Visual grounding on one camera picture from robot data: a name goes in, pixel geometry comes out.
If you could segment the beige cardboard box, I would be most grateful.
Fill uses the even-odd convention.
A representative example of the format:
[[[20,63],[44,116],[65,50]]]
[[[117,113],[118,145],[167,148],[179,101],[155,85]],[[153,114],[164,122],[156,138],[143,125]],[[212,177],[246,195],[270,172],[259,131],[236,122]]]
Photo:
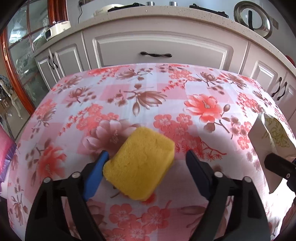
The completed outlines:
[[[248,137],[258,156],[269,193],[273,193],[281,183],[282,178],[267,170],[264,166],[264,160],[268,154],[274,153],[292,162],[295,159],[295,137],[277,118],[266,113],[258,115]]]

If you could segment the yellow sponge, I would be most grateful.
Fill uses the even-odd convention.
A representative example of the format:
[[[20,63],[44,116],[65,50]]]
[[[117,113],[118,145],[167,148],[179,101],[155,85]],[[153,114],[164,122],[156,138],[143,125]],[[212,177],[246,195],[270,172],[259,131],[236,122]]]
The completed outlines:
[[[137,128],[103,167],[103,175],[125,196],[146,201],[162,181],[175,156],[170,138]]]

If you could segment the pink bag trash bin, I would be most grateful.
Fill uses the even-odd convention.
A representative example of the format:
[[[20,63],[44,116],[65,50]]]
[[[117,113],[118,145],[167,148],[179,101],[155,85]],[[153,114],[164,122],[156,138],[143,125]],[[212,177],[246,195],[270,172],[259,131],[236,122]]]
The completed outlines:
[[[1,182],[5,181],[6,173],[8,171],[9,164],[13,159],[13,156],[16,151],[16,144],[10,138],[10,136],[5,132],[1,127],[1,136],[0,136],[0,165],[1,165]]]

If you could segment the white kitchen cabinet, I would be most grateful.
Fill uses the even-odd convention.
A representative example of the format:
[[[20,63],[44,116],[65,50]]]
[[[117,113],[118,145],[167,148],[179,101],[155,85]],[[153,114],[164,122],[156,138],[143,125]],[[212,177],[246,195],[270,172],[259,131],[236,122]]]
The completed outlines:
[[[288,58],[254,31],[206,11],[139,6],[101,13],[48,40],[34,58],[48,88],[67,75],[121,64],[226,70],[257,80],[288,121],[295,118],[295,67]]]

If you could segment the floral pink tablecloth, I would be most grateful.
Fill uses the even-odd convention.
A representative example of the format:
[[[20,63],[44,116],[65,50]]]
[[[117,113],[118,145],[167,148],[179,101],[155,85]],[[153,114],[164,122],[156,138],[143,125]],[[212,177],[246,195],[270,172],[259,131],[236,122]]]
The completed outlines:
[[[260,113],[291,132],[272,97],[254,79],[194,65],[118,65],[61,79],[33,113],[18,142],[7,190],[10,226],[25,239],[28,218],[46,177],[66,179],[109,160],[137,128],[175,143],[172,165],[146,201],[125,196],[103,176],[86,202],[104,240],[191,240],[208,200],[187,167],[192,150],[215,172],[252,179],[263,204],[270,240],[287,224],[293,194],[269,188],[248,133]]]

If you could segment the white dining chair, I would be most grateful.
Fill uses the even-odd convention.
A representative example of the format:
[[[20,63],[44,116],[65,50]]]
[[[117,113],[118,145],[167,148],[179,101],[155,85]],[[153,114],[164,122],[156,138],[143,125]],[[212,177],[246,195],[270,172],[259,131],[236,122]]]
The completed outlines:
[[[4,90],[4,92],[10,98],[11,104],[16,109],[18,117],[22,118],[19,107],[16,104],[16,100],[18,99],[18,96],[17,96],[16,92],[13,90],[10,80],[7,77],[5,77],[4,75],[1,75],[1,88]]]

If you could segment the steel pot lid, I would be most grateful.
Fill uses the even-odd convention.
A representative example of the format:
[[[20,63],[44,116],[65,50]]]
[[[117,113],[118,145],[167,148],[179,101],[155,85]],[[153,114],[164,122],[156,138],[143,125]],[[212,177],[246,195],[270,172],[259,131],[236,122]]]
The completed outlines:
[[[268,39],[273,33],[273,24],[268,13],[251,1],[240,1],[234,6],[234,20]]]

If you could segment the wooden glass sliding door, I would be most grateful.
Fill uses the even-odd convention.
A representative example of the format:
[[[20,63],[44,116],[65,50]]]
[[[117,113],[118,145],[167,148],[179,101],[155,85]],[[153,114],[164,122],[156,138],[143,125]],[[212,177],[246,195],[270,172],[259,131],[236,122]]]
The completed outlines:
[[[8,96],[2,97],[7,105],[1,116],[4,129],[17,139],[34,110],[48,93],[33,54],[46,42],[45,32],[54,22],[67,20],[66,1],[15,1],[16,12],[1,33],[2,75],[7,76],[16,92],[21,117]]]

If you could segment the white rice cooker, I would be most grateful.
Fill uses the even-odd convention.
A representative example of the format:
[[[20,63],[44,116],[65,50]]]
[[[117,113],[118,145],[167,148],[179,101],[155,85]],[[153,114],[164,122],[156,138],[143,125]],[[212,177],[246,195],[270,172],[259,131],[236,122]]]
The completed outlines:
[[[58,21],[54,22],[51,27],[49,27],[45,32],[45,38],[46,40],[50,40],[56,35],[59,35],[60,33],[64,32],[65,30],[71,28],[70,21]]]

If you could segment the white frying pan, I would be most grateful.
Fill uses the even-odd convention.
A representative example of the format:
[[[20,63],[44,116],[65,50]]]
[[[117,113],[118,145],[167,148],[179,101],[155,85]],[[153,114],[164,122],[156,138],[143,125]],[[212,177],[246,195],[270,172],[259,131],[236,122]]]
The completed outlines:
[[[102,7],[99,10],[96,10],[94,12],[93,16],[97,16],[97,15],[99,15],[101,13],[107,13],[110,9],[118,9],[118,8],[120,8],[122,6],[123,6],[122,4],[109,4],[107,6]]]

